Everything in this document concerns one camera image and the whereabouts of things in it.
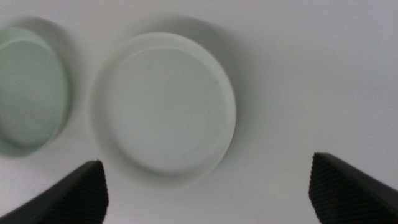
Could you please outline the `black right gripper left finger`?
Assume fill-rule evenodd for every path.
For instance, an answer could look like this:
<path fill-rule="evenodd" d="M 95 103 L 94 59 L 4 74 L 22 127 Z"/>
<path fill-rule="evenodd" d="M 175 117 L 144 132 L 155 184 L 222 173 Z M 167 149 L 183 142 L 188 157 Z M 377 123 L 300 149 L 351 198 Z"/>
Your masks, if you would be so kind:
<path fill-rule="evenodd" d="M 88 161 L 2 216 L 1 223 L 103 223 L 108 205 L 103 163 Z"/>

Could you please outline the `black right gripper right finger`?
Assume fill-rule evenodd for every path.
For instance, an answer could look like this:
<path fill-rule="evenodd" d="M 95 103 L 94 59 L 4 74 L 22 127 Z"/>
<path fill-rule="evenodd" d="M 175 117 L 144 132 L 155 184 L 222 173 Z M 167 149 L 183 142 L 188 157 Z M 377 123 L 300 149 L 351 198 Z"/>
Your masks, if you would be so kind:
<path fill-rule="evenodd" d="M 329 153 L 313 155 L 308 196 L 320 223 L 397 224 L 397 190 Z"/>

